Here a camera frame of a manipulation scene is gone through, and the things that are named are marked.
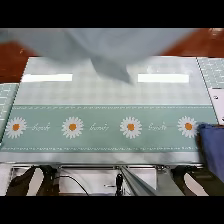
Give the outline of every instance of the orange flower center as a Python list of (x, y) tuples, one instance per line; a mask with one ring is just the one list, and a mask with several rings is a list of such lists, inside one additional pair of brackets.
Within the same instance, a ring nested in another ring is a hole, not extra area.
[(70, 124), (70, 125), (69, 125), (69, 129), (70, 129), (71, 131), (74, 131), (74, 130), (76, 129), (76, 124)]
[(186, 124), (185, 124), (185, 128), (186, 128), (187, 130), (189, 130), (189, 131), (192, 130), (192, 127), (193, 127), (193, 126), (192, 126), (192, 124), (190, 124), (190, 123), (186, 123)]
[(14, 124), (14, 125), (12, 126), (12, 130), (13, 130), (13, 131), (18, 131), (19, 128), (20, 128), (19, 124)]
[(129, 131), (134, 131), (135, 126), (133, 124), (128, 124), (128, 130)]

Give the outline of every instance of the gingham fabric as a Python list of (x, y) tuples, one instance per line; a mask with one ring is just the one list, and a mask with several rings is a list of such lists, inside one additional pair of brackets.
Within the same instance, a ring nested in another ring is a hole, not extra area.
[(0, 84), (0, 139), (2, 139), (17, 89), (17, 83)]
[(197, 58), (207, 88), (224, 89), (224, 59)]
[[(21, 83), (14, 105), (211, 105), (196, 58), (151, 57), (128, 66), (133, 84), (96, 74), (91, 61), (30, 58), (24, 75), (73, 74), (71, 82)], [(189, 83), (139, 83), (140, 73), (188, 74)]]

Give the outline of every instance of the gray cloth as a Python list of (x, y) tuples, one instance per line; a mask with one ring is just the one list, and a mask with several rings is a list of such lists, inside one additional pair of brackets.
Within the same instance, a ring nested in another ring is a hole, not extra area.
[(195, 28), (1, 28), (37, 54), (79, 63), (91, 59), (98, 73), (130, 82), (125, 66), (160, 54)]

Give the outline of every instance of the blue fabric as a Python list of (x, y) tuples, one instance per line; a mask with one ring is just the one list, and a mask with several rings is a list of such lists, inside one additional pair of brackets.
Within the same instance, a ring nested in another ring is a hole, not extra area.
[(208, 169), (224, 182), (224, 127), (200, 124), (198, 131)]

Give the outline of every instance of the daisy print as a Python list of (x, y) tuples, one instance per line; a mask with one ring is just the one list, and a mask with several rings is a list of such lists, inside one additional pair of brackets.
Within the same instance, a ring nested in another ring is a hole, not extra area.
[(14, 119), (11, 119), (6, 126), (6, 135), (8, 138), (17, 138), (20, 135), (23, 134), (23, 131), (25, 131), (27, 128), (26, 121), (22, 117), (15, 117)]
[(82, 134), (83, 126), (83, 121), (78, 117), (69, 117), (63, 122), (61, 131), (64, 132), (63, 135), (65, 135), (66, 138), (71, 139)]
[(194, 118), (182, 117), (179, 119), (177, 127), (185, 137), (191, 138), (197, 135), (197, 125)]
[(141, 123), (138, 119), (135, 119), (134, 117), (126, 117), (126, 119), (123, 119), (121, 122), (121, 129), (120, 131), (123, 132), (123, 135), (126, 136), (126, 138), (135, 138), (141, 134)]

